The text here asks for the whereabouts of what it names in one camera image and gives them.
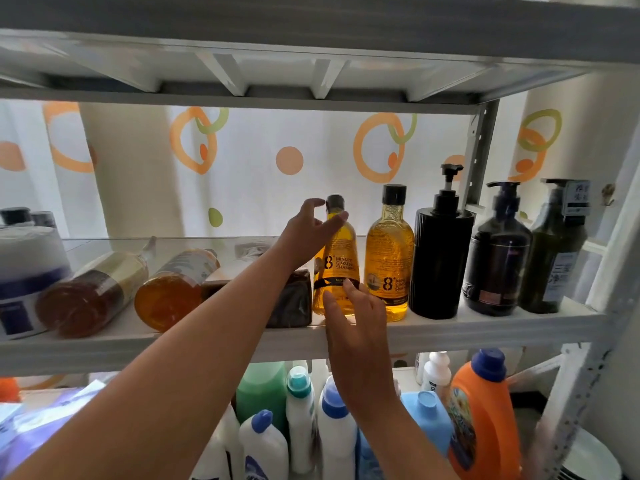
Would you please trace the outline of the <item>white bottle teal cap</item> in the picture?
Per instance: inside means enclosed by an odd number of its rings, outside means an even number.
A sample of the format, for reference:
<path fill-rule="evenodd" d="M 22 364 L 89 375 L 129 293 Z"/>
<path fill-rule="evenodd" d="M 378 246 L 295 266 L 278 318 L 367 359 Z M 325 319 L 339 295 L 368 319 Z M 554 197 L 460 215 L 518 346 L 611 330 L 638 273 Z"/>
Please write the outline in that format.
<path fill-rule="evenodd" d="M 286 392 L 291 470 L 302 476 L 316 463 L 316 398 L 306 366 L 296 365 L 288 372 Z"/>

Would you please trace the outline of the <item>person's left forearm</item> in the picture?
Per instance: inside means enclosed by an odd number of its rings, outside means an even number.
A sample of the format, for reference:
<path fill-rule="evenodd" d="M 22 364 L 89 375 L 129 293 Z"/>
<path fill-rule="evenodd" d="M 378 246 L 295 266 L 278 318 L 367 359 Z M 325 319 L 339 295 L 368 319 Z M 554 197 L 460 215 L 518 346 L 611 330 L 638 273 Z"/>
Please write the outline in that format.
<path fill-rule="evenodd" d="M 290 275 L 322 247 L 282 235 L 156 339 L 6 480 L 188 480 Z"/>

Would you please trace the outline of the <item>black ribbed pump bottle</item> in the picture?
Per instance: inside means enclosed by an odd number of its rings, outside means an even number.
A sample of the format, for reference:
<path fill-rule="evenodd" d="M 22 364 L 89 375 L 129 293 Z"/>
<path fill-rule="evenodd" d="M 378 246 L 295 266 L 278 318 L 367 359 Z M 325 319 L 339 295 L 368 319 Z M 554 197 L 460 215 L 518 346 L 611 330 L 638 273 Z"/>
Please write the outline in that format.
<path fill-rule="evenodd" d="M 443 164 L 444 188 L 432 207 L 415 214 L 415 245 L 408 306 L 412 312 L 432 320 L 456 316 L 467 265 L 475 214 L 459 208 L 459 195 L 452 189 L 461 164 Z"/>

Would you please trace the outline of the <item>amber shampoo bottle black cap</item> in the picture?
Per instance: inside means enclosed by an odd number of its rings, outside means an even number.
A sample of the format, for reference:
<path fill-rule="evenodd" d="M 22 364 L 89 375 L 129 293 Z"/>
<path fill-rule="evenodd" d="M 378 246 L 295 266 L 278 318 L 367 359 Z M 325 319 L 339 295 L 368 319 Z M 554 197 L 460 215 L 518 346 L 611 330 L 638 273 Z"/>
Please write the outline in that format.
<path fill-rule="evenodd" d="M 343 284 L 350 281 L 356 288 L 360 282 L 356 232 L 345 223 L 314 259 L 313 312 L 325 315 L 323 293 L 332 293 L 345 316 L 355 314 L 352 302 L 347 297 Z"/>
<path fill-rule="evenodd" d="M 388 322 L 404 319 L 408 309 L 415 237 L 403 217 L 406 190 L 383 186 L 381 217 L 366 236 L 364 283 L 384 303 Z"/>

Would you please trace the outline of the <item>white metal shelving rack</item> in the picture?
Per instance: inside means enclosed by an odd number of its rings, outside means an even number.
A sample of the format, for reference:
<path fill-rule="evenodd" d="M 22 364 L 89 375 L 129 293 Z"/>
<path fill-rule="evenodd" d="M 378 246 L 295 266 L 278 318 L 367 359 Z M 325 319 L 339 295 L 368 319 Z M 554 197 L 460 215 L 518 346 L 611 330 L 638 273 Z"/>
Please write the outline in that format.
<path fill-rule="evenodd" d="M 523 0 L 0 0 L 0 41 L 25 41 L 99 74 L 44 72 L 5 76 L 0 96 L 20 100 L 71 100 L 97 104 L 228 104 L 233 108 L 418 114 L 471 114 L 473 127 L 491 134 L 498 99 L 594 71 L 640 69 L 640 8 Z M 160 80 L 121 62 L 116 51 L 244 55 L 276 63 L 435 63 L 452 76 L 420 95 L 363 76 L 316 98 L 316 78 L 301 83 L 250 83 L 244 95 L 228 86 L 246 81 L 233 63 L 221 65 L 219 82 L 175 76 Z M 455 80 L 464 64 L 478 75 Z M 640 210 L 627 201 L 596 276 L 596 299 L 565 300 L 557 314 L 517 312 L 491 318 L 461 310 L 436 321 L 411 317 L 389 330 L 389 344 L 454 350 L 471 346 L 540 345 L 568 349 L 551 399 L 534 434 L 524 477 L 553 480 L 577 434 L 607 355 L 627 327 L 640 292 Z"/>

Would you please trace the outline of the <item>plain white bottle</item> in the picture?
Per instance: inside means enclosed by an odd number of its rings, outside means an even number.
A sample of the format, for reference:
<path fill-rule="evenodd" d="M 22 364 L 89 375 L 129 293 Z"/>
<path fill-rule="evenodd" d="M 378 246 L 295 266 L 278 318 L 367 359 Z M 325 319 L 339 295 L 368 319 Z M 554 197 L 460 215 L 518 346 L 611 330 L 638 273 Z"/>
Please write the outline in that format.
<path fill-rule="evenodd" d="M 189 480 L 241 480 L 242 460 L 239 422 L 233 406 L 228 404 Z"/>

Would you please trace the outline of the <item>person's left hand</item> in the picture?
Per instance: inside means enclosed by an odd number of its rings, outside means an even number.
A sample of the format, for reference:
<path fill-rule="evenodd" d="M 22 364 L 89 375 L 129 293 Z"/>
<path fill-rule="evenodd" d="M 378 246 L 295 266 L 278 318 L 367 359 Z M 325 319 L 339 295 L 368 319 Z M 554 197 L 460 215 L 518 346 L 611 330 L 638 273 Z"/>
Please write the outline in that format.
<path fill-rule="evenodd" d="M 320 224 L 315 217 L 315 209 L 326 202 L 320 198 L 310 198 L 303 202 L 299 213 L 292 217 L 279 236 L 275 252 L 289 271 L 295 271 L 306 264 L 327 245 L 332 238 L 320 236 Z"/>

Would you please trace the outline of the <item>purple plastic package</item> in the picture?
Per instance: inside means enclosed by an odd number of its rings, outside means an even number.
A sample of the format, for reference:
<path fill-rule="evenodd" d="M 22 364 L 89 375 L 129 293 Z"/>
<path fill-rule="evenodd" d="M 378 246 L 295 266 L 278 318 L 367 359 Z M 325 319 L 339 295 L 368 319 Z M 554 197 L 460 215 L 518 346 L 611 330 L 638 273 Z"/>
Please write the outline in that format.
<path fill-rule="evenodd" d="M 0 480 L 38 450 L 106 384 L 57 390 L 49 404 L 28 410 L 24 403 L 0 403 Z"/>

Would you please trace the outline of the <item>person's right hand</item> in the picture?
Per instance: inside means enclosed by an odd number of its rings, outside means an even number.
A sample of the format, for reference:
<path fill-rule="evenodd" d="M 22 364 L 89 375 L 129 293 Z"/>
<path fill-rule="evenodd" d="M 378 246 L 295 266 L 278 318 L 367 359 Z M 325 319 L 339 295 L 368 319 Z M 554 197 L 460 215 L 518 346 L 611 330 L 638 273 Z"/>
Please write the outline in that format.
<path fill-rule="evenodd" d="M 341 398 L 351 394 L 369 399 L 379 393 L 396 393 L 383 302 L 350 281 L 344 282 L 343 288 L 353 304 L 356 323 L 349 322 L 349 331 L 340 337 L 326 336 L 332 375 Z"/>

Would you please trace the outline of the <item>dark green pump bottle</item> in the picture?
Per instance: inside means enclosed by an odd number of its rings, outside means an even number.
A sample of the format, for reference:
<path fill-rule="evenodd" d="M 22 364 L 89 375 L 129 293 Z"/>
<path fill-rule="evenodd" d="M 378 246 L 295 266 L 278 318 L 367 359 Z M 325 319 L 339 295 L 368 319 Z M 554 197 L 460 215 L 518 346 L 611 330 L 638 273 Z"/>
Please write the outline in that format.
<path fill-rule="evenodd" d="M 588 237 L 591 181 L 542 178 L 541 182 L 552 187 L 531 227 L 518 306 L 533 314 L 555 314 Z"/>

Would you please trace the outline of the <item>white tub blue band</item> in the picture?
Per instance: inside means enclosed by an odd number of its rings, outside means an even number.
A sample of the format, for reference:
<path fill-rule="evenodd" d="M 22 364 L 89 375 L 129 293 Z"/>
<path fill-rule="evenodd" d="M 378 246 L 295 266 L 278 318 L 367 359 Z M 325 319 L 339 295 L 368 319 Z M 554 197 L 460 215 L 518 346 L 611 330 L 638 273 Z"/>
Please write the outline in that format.
<path fill-rule="evenodd" d="M 0 228 L 0 342 L 46 332 L 36 303 L 45 290 L 71 273 L 56 228 Z"/>

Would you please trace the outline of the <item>orange detergent bottle blue cap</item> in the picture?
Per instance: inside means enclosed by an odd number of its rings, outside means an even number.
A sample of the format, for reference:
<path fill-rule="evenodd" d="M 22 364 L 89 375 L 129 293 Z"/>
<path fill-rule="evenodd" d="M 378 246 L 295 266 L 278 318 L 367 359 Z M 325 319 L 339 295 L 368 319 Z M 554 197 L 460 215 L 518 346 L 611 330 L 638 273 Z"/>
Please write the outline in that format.
<path fill-rule="evenodd" d="M 448 458 L 460 480 L 520 480 L 521 448 L 505 355 L 480 349 L 454 375 L 446 403 Z"/>

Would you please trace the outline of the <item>green liquid bottle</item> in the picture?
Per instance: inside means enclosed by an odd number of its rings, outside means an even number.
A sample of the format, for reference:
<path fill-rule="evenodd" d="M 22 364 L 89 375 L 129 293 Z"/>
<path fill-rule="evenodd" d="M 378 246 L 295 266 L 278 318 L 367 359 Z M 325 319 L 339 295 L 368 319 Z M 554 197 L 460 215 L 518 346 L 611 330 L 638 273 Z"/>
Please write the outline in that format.
<path fill-rule="evenodd" d="M 236 416 L 240 424 L 261 410 L 270 410 L 274 426 L 289 439 L 286 372 L 284 362 L 249 364 L 236 390 Z"/>

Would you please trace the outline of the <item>orange liquid bottle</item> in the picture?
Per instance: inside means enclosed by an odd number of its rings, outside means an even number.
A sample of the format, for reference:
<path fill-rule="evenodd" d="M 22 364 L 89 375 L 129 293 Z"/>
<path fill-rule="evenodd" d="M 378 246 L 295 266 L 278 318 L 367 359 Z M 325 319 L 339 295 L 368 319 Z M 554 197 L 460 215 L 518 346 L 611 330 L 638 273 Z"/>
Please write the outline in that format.
<path fill-rule="evenodd" d="M 140 320 L 163 333 L 202 302 L 204 281 L 220 267 L 212 249 L 192 248 L 173 256 L 134 297 Z"/>

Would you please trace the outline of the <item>brown liquid bottle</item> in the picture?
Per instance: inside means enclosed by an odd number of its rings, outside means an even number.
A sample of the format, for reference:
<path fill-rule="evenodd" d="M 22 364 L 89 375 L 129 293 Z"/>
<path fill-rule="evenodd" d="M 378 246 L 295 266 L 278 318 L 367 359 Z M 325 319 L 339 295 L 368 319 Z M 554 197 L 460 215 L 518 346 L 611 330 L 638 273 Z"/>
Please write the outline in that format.
<path fill-rule="evenodd" d="M 43 291 L 35 304 L 39 322 L 64 339 L 90 337 L 103 330 L 148 280 L 156 241 L 152 236 L 137 253 L 105 253 Z"/>

